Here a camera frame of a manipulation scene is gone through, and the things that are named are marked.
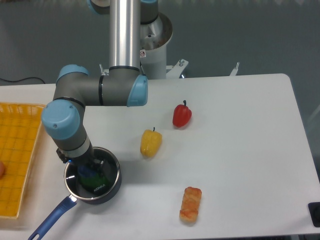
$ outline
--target orange object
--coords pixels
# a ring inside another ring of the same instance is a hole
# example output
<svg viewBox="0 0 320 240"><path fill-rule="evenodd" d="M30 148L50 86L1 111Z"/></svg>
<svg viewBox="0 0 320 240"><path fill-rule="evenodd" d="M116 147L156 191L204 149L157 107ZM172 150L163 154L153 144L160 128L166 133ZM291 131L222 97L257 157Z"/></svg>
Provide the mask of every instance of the orange object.
<svg viewBox="0 0 320 240"><path fill-rule="evenodd" d="M16 219L45 105L0 102L0 218Z"/></svg>
<svg viewBox="0 0 320 240"><path fill-rule="evenodd" d="M201 197L202 191L199 188L189 186L184 190L179 214L182 221L194 223L197 220Z"/></svg>

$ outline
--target yellow basket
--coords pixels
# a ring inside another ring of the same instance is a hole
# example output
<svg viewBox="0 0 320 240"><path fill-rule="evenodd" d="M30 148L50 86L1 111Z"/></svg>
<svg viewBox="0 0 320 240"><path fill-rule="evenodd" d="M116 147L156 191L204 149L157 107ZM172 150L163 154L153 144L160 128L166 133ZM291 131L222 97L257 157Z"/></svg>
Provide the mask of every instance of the yellow basket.
<svg viewBox="0 0 320 240"><path fill-rule="evenodd" d="M45 105L0 102L0 218L19 215Z"/></svg>

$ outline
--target pan handle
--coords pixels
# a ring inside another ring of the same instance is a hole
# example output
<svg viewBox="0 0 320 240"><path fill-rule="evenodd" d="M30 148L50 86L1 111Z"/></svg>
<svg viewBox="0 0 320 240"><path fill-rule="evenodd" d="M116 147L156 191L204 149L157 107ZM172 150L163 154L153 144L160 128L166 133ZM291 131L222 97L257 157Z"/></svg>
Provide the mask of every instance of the pan handle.
<svg viewBox="0 0 320 240"><path fill-rule="evenodd" d="M37 240L40 240L49 231L49 229L58 221L58 219L66 213L68 210L72 209L77 203L77 199L69 195L63 199L58 206L50 213L50 215L41 223L41 225L32 233L28 240L33 240L36 236Z"/></svg>

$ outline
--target bread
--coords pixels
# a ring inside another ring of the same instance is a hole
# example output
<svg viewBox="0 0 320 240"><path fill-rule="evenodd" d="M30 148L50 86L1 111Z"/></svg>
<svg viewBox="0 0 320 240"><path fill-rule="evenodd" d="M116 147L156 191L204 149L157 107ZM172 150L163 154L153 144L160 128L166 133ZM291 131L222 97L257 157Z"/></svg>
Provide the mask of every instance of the bread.
<svg viewBox="0 0 320 240"><path fill-rule="evenodd" d="M199 188L187 187L184 190L179 217L187 223L194 223L199 214L202 191Z"/></svg>

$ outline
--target yellow bell pepper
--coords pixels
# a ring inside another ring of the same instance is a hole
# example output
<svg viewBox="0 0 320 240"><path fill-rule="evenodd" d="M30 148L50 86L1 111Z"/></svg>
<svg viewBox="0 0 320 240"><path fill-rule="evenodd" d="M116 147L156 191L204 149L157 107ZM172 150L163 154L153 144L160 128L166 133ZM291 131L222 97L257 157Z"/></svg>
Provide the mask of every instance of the yellow bell pepper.
<svg viewBox="0 0 320 240"><path fill-rule="evenodd" d="M142 155L151 158L156 155L161 143L162 135L155 131L155 127L153 128L153 131L147 129L144 131L141 138L140 152Z"/></svg>

